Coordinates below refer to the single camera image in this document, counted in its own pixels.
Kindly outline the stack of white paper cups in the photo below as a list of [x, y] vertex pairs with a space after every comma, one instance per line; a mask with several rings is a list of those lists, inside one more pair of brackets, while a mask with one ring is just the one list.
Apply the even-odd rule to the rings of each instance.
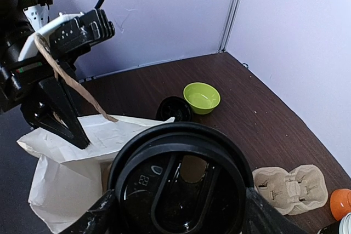
[[348, 213], [340, 221], [322, 228], [318, 234], [351, 234], [351, 213]]

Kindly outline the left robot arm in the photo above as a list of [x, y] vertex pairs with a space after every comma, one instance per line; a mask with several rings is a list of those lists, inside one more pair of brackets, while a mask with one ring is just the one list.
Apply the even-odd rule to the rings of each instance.
[[20, 105], [32, 127], [54, 133], [79, 149], [89, 144], [74, 104], [75, 93], [39, 51], [20, 60], [20, 52], [35, 31], [24, 10], [52, 0], [1, 0], [1, 111]]

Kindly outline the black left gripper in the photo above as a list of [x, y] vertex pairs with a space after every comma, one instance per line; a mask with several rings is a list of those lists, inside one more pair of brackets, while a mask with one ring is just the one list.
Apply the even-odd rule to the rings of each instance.
[[85, 149], [90, 141], [77, 119], [77, 92], [38, 53], [25, 61], [1, 54], [1, 112], [21, 105], [27, 123]]

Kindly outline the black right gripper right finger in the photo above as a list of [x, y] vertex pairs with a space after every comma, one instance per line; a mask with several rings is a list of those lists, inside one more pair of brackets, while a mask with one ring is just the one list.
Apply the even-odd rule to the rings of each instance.
[[272, 207], [254, 188], [246, 189], [245, 233], [307, 233]]

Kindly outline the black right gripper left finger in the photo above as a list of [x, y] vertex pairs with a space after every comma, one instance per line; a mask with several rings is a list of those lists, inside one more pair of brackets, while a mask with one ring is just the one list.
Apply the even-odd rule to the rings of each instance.
[[77, 221], [59, 234], [105, 233], [116, 203], [114, 190], [107, 190]]

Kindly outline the stack of cardboard cup carriers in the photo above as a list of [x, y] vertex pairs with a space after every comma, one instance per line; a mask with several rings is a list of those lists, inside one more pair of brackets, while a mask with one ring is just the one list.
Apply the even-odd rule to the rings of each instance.
[[329, 198], [321, 170], [312, 164], [287, 172], [262, 167], [252, 172], [254, 188], [282, 215], [298, 215], [323, 207]]

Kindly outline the stack of black cup lids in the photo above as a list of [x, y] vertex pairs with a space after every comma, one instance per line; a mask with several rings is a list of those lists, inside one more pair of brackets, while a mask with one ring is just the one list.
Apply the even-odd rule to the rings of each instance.
[[162, 100], [157, 109], [156, 120], [166, 121], [171, 117], [174, 117], [175, 122], [190, 122], [193, 114], [189, 103], [177, 96]]

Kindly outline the black plastic cup lid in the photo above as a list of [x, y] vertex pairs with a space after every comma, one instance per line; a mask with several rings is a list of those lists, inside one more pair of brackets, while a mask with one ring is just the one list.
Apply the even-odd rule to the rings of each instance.
[[252, 184], [244, 154], [220, 131], [191, 122], [149, 128], [112, 161], [109, 232], [240, 233]]

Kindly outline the white paper takeout bag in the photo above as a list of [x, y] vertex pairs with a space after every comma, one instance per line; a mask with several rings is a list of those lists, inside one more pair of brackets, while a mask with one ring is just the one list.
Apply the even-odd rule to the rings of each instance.
[[63, 72], [39, 33], [33, 35], [33, 41], [54, 72], [98, 111], [96, 115], [77, 118], [89, 140], [84, 150], [42, 128], [17, 140], [22, 149], [38, 159], [29, 206], [51, 233], [61, 233], [102, 196], [102, 167], [110, 163], [131, 138], [161, 122], [108, 115], [82, 85]]

